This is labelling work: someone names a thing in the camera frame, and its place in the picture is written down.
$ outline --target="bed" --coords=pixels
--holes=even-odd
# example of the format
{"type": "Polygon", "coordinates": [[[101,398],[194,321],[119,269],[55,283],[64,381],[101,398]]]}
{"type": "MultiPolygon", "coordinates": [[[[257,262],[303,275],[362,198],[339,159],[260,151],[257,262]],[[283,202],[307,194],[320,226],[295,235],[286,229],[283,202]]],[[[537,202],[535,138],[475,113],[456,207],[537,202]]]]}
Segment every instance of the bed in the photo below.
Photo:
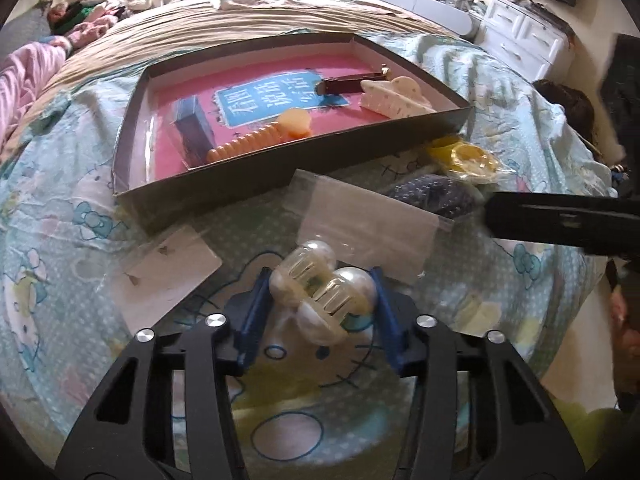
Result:
{"type": "MultiPolygon", "coordinates": [[[[110,189],[114,142],[142,69],[204,46],[313,31],[364,34],[468,99],[462,134],[513,168],[503,189],[612,193],[609,171],[561,107],[478,47],[377,0],[185,0],[125,20],[66,62],[1,155],[0,399],[48,465],[130,338],[104,277],[147,241],[110,189]]],[[[334,177],[382,190],[415,162],[401,154],[334,177]]],[[[223,266],[158,330],[192,326],[292,250],[296,225],[282,194],[190,221],[223,266]]],[[[410,293],[456,330],[503,330],[542,375],[603,270],[575,248],[494,240],[469,219],[438,235],[410,293]]],[[[388,478],[413,385],[385,364],[371,323],[354,323],[331,352],[290,332],[271,331],[262,344],[251,373],[228,385],[252,478],[388,478]]],[[[174,401],[177,461],[187,467],[179,377],[174,401]]]]}

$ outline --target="black polka dot item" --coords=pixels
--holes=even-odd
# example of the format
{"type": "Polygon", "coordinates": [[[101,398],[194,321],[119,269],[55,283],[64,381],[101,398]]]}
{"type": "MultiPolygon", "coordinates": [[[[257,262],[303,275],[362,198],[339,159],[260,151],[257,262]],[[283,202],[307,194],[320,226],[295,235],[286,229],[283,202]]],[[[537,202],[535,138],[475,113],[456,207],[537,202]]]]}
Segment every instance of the black polka dot item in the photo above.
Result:
{"type": "Polygon", "coordinates": [[[443,216],[458,218],[476,208],[476,199],[467,184],[440,175],[425,174],[398,184],[387,196],[443,216]]]}

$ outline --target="silver screw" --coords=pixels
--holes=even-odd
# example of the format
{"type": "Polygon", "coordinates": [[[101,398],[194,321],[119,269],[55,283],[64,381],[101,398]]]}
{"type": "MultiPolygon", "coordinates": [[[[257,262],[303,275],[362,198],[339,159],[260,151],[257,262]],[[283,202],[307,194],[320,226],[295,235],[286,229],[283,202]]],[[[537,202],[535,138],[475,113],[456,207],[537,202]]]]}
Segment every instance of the silver screw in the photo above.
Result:
{"type": "Polygon", "coordinates": [[[491,330],[491,332],[486,335],[486,338],[497,345],[507,341],[507,338],[505,338],[504,334],[499,330],[491,330]]]}
{"type": "Polygon", "coordinates": [[[148,343],[149,341],[151,341],[154,337],[156,336],[156,334],[154,334],[154,331],[151,330],[150,328],[143,328],[142,330],[140,330],[137,334],[136,334],[136,339],[138,341],[140,341],[141,343],[148,343]]]}
{"type": "Polygon", "coordinates": [[[205,323],[207,323],[207,326],[214,328],[223,326],[226,323],[226,317],[224,314],[211,314],[211,316],[207,316],[205,323]]]}
{"type": "Polygon", "coordinates": [[[427,316],[426,314],[415,318],[415,322],[422,328],[433,328],[438,324],[437,319],[435,319],[433,316],[427,316]]]}

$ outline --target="white drawer cabinet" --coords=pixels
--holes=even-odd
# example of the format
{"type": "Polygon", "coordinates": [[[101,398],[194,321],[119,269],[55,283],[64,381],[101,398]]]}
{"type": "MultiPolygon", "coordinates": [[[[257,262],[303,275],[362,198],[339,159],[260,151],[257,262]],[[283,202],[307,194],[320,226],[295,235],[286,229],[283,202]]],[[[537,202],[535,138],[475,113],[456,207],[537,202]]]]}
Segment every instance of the white drawer cabinet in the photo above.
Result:
{"type": "Polygon", "coordinates": [[[561,83],[574,59],[564,32],[507,0],[492,0],[474,43],[530,82],[561,83]]]}

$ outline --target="bedspread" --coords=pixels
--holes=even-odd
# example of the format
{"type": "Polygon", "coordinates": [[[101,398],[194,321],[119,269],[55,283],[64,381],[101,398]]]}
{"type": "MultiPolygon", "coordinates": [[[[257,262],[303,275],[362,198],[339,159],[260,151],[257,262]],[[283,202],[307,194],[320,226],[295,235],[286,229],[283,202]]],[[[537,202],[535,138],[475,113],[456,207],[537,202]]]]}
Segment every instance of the bedspread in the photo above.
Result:
{"type": "MultiPolygon", "coordinates": [[[[504,189],[610,192],[608,170],[593,161],[562,108],[484,51],[401,30],[367,37],[420,64],[472,103],[463,135],[516,171],[504,189]]],[[[141,51],[127,66],[110,64],[75,86],[82,70],[89,70],[82,65],[86,60],[63,69],[51,92],[65,85],[67,90],[42,105],[44,111],[22,132],[20,149],[2,167],[0,396],[28,443],[50,464],[130,337],[102,278],[145,237],[113,201],[110,163],[143,67],[175,54],[172,46],[158,46],[155,58],[141,51]]],[[[202,43],[182,44],[194,46],[202,43]]],[[[415,155],[407,153],[334,177],[380,190],[415,165],[415,155]]],[[[229,295],[250,288],[261,267],[276,266],[292,250],[297,226],[281,208],[282,195],[274,190],[193,221],[223,266],[159,330],[193,325],[229,295]]],[[[541,374],[599,279],[600,263],[575,248],[494,240],[471,218],[437,235],[411,294],[421,311],[456,330],[503,330],[541,374]]],[[[370,320],[354,319],[346,343],[327,349],[305,343],[295,330],[280,330],[286,320],[278,323],[278,316],[270,320],[256,365],[228,383],[252,478],[389,478],[412,382],[399,380],[386,365],[370,320]]],[[[174,400],[177,458],[185,465],[179,388],[174,400]]]]}

